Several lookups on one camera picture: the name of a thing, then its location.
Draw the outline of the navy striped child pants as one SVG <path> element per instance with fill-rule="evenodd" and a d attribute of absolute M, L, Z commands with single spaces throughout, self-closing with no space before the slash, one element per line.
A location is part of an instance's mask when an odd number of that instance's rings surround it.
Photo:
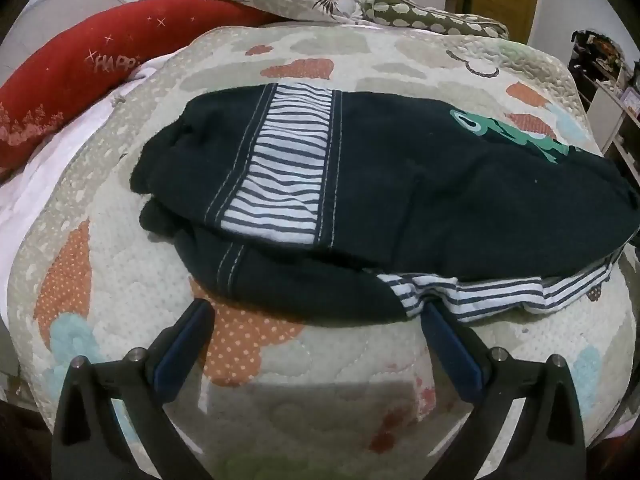
<path fill-rule="evenodd" d="M 209 292 L 314 322 L 550 312 L 639 229 L 606 159 L 449 103 L 305 84 L 206 93 L 145 143 L 143 229 Z"/>

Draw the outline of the heart patterned quilt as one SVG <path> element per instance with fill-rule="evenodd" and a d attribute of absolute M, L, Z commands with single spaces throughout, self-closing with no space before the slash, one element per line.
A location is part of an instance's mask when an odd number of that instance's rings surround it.
<path fill-rule="evenodd" d="M 47 422 L 75 356 L 147 346 L 201 293 L 140 228 L 141 145 L 202 93 L 291 81 L 439 99 L 597 147 L 566 66 L 525 44 L 345 25 L 206 32 L 116 104 L 18 248 L 6 318 Z M 213 340 L 167 411 L 219 479 L 420 479 L 471 409 L 418 321 L 307 326 L 216 304 Z"/>

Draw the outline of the pink bed sheet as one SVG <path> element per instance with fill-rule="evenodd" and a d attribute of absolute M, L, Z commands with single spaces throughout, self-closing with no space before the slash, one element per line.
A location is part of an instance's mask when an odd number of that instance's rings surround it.
<path fill-rule="evenodd" d="M 6 296 L 15 256 L 43 210 L 62 172 L 80 148 L 114 113 L 116 104 L 162 68 L 169 54 L 152 58 L 60 132 L 43 141 L 26 165 L 1 185 L 1 295 Z"/>

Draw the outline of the white shelf unit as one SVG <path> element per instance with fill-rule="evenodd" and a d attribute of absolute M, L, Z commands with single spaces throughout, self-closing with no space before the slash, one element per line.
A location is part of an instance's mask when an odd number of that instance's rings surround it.
<path fill-rule="evenodd" d="M 597 147 L 618 171 L 639 188 L 639 140 L 626 144 L 639 134 L 639 119 L 625 105 L 617 80 L 603 58 L 594 58 L 586 49 L 574 45 L 570 60 L 582 105 Z"/>

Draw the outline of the long red pillow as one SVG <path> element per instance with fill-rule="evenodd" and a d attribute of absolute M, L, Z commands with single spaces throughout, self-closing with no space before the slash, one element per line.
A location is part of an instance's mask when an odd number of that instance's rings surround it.
<path fill-rule="evenodd" d="M 220 26 L 277 18 L 229 0 L 139 0 L 94 14 L 48 41 L 1 86 L 1 173 L 28 161 L 141 64 Z"/>

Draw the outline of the round white headboard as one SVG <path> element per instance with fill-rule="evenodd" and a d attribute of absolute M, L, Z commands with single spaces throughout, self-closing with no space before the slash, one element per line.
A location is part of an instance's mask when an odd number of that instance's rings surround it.
<path fill-rule="evenodd" d="M 29 3 L 1 41 L 1 83 L 53 37 L 125 0 L 37 0 Z"/>

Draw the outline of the olive cloud pattern pillow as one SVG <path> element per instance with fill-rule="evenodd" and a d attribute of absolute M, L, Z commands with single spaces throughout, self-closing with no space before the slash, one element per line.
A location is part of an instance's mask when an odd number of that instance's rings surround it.
<path fill-rule="evenodd" d="M 412 0 L 363 0 L 363 16 L 379 25 L 423 29 L 441 35 L 481 36 L 509 39 L 505 24 L 475 14 L 450 13 L 419 6 Z"/>

